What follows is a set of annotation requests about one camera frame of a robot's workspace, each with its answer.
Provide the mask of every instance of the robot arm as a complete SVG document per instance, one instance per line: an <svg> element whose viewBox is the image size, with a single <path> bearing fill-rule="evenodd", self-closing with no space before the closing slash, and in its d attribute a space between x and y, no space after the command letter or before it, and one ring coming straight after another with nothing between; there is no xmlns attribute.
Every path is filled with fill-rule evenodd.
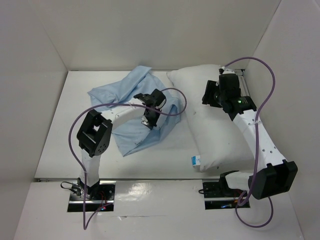
<svg viewBox="0 0 320 240"><path fill-rule="evenodd" d="M91 110L87 113L76 137L81 148L81 161L86 169L87 194L92 196L100 184L99 166L101 154L109 146L112 130L128 122L142 117L141 123L149 129L157 126L159 113L133 105L143 104L160 111L166 103L165 95L155 89L151 94L137 94L129 102L129 106L115 106L110 110L98 112ZM85 173L83 169L78 178L78 184L84 188Z"/></svg>
<svg viewBox="0 0 320 240"><path fill-rule="evenodd" d="M297 174L294 161L287 162L271 140L260 118L256 121L257 107L249 96L241 96L239 78L234 73L224 74L220 69L219 81L207 82L203 104L222 108L242 132L253 155L256 154L256 124L259 130L258 166L252 195L263 199L289 191ZM248 191L253 179L252 173L231 171L221 174L220 187L224 192L230 189Z"/></svg>

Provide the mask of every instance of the wrinkled fabric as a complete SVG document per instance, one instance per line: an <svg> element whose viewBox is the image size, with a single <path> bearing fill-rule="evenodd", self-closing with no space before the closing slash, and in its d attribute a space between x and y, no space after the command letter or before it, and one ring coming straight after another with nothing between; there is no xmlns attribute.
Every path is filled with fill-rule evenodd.
<svg viewBox="0 0 320 240"><path fill-rule="evenodd" d="M106 103L126 103L136 94L151 94L154 89L166 87L159 78L149 73L151 67L137 66L124 79L118 82L95 87L88 92L93 106ZM169 91L163 92L166 103L162 112L176 114L181 108L178 97L172 96ZM105 111L114 107L99 107L97 111ZM180 121L178 116L160 115L156 127L150 130L141 124L142 116L127 121L112 131L115 142L123 156L127 156L161 142Z"/></svg>

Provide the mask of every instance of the white pillow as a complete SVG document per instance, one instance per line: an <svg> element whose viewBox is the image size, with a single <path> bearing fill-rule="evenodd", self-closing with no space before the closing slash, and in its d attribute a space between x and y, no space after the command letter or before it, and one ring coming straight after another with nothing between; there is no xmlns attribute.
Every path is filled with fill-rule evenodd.
<svg viewBox="0 0 320 240"><path fill-rule="evenodd" d="M186 118L201 154L201 172L237 161L246 161L247 165L253 159L245 138L229 115L222 108L202 104L207 81L219 79L219 68L219 65L208 64L167 73L187 98Z"/></svg>

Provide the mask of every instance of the black cable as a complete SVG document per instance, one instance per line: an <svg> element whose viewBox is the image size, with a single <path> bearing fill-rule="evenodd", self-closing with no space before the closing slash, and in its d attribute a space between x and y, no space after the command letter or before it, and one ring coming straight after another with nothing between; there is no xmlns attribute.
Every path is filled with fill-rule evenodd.
<svg viewBox="0 0 320 240"><path fill-rule="evenodd" d="M200 194L202 194L202 195L204 195L204 194L216 193L216 192L217 192L217 191L211 191L211 190L205 191L204 189L200 189L200 190L198 191L198 193L200 193Z"/></svg>
<svg viewBox="0 0 320 240"><path fill-rule="evenodd" d="M73 192L74 194L77 194L77 191L74 190L74 189L72 189L72 187L71 187L71 188L67 188L67 187L64 187L62 184L70 184L72 187L73 187L73 186L76 186L76 189L78 189L79 187L78 187L77 184L74 184L74 183L69 182L69 181L63 181L63 182L61 182L61 184L60 184L60 187L61 187L62 189L66 189L66 190L69 190L69 191Z"/></svg>

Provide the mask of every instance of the red wire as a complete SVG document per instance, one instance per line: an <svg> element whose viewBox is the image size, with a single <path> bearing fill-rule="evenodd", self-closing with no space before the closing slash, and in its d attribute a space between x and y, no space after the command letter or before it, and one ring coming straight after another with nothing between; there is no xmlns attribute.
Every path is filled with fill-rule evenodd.
<svg viewBox="0 0 320 240"><path fill-rule="evenodd" d="M106 193L103 191L103 195L104 195L104 203L107 204L107 197L106 197Z"/></svg>
<svg viewBox="0 0 320 240"><path fill-rule="evenodd" d="M236 192L234 192L234 197L233 197L233 201L234 201L234 203L237 203L238 201L236 200Z"/></svg>
<svg viewBox="0 0 320 240"><path fill-rule="evenodd" d="M101 203L100 203L100 206L99 206L99 208L100 208L102 206L102 203L104 202L104 196L103 196L103 194L101 192L99 192L99 194L101 195Z"/></svg>

